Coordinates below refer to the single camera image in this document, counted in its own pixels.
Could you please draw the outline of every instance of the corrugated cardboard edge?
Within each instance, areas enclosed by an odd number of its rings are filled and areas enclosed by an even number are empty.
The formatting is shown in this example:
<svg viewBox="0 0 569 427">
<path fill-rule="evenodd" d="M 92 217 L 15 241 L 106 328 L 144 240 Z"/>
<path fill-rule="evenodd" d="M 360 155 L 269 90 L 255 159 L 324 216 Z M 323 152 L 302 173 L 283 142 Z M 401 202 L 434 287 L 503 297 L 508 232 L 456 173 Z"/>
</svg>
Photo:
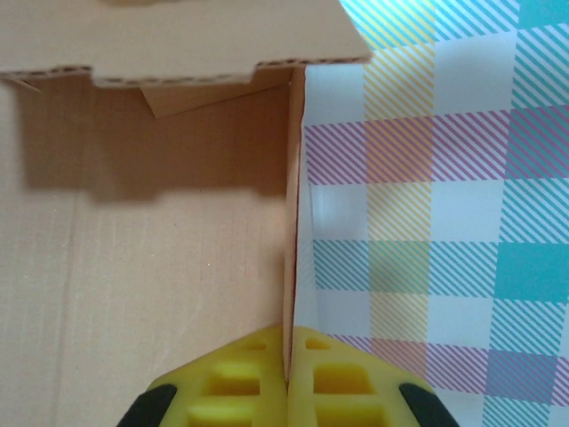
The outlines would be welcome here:
<svg viewBox="0 0 569 427">
<path fill-rule="evenodd" d="M 304 116 L 305 74 L 293 72 L 289 108 L 288 166 L 286 180 L 286 248 L 284 254 L 283 361 L 288 381 L 293 354 L 294 294 L 296 289 L 296 253 L 298 241 L 299 178 Z"/>
<path fill-rule="evenodd" d="M 216 85 L 247 83 L 257 69 L 371 57 L 335 0 L 150 3 L 0 2 L 0 77 L 89 74 L 99 86 Z"/>
</svg>

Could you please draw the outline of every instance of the rectangular hole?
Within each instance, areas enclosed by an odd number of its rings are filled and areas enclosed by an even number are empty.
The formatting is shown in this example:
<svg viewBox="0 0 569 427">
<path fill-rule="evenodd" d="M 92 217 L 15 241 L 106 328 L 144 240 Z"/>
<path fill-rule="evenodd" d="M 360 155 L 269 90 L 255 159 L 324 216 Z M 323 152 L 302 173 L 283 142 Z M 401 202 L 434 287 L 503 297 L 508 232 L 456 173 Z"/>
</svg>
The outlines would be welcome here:
<svg viewBox="0 0 569 427">
<path fill-rule="evenodd" d="M 188 427 L 252 427 L 252 407 L 222 404 L 191 407 Z"/>
<path fill-rule="evenodd" d="M 318 340 L 317 338 L 308 338 L 306 340 L 306 348 L 308 350 L 330 350 L 328 343 Z"/>
<path fill-rule="evenodd" d="M 207 396 L 257 396 L 260 394 L 259 373 L 249 365 L 217 366 L 208 378 L 204 394 Z"/>
<path fill-rule="evenodd" d="M 390 427 L 383 407 L 317 406 L 317 427 Z"/>
<path fill-rule="evenodd" d="M 192 417 L 188 427 L 252 427 L 251 420 L 215 420 Z"/>
<path fill-rule="evenodd" d="M 314 392 L 373 394 L 365 369 L 353 363 L 327 363 L 314 368 Z"/>
</svg>

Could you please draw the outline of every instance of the plaid paper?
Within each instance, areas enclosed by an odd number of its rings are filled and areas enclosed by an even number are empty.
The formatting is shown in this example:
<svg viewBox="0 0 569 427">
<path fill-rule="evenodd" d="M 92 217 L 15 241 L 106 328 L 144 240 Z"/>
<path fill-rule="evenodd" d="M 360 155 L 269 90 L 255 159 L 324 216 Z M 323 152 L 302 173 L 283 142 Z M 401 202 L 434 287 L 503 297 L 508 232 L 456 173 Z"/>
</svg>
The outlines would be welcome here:
<svg viewBox="0 0 569 427">
<path fill-rule="evenodd" d="M 375 54 L 308 69 L 297 323 L 569 426 L 569 3 L 343 4 Z"/>
</svg>

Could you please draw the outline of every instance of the teal square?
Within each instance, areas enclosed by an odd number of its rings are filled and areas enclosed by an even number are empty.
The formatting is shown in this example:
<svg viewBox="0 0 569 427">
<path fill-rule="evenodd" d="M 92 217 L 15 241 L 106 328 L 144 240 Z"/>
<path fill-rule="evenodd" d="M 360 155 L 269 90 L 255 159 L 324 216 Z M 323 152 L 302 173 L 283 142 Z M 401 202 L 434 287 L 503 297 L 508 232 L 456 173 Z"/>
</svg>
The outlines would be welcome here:
<svg viewBox="0 0 569 427">
<path fill-rule="evenodd" d="M 543 27 L 569 20 L 567 0 L 520 0 L 519 28 Z"/>
<path fill-rule="evenodd" d="M 569 292 L 569 245 L 498 244 L 495 298 L 563 302 Z"/>
</svg>

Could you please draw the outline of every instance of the yellow plastic tool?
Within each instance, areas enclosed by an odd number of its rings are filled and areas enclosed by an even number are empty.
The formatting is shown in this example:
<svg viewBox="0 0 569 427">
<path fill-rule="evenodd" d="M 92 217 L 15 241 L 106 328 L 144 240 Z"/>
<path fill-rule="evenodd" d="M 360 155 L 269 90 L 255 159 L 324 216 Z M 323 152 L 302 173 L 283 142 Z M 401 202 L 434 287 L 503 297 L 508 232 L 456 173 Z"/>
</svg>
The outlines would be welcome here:
<svg viewBox="0 0 569 427">
<path fill-rule="evenodd" d="M 458 427 L 416 375 L 295 327 L 263 329 L 156 379 L 118 427 Z"/>
</svg>

